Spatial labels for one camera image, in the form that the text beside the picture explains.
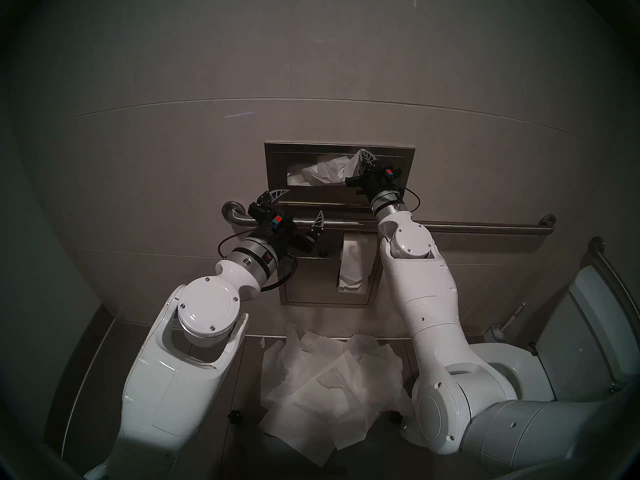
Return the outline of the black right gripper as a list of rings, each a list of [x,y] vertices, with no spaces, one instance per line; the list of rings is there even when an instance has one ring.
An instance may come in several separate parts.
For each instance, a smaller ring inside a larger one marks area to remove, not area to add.
[[[345,178],[345,186],[356,188],[356,194],[365,195],[368,202],[373,202],[379,194],[387,191],[401,196],[401,186],[395,180],[395,172],[375,171],[377,167],[377,157],[369,150],[361,149],[353,156],[353,175],[359,176]]]

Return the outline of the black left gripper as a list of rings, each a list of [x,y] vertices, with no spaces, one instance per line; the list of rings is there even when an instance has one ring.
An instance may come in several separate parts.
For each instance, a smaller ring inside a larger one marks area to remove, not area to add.
[[[294,215],[289,209],[278,209],[281,197],[290,189],[267,190],[249,205],[248,215],[260,220],[260,242],[271,248],[276,257],[283,257],[289,249],[312,253],[324,230],[324,214],[320,210],[305,236],[299,235]]]

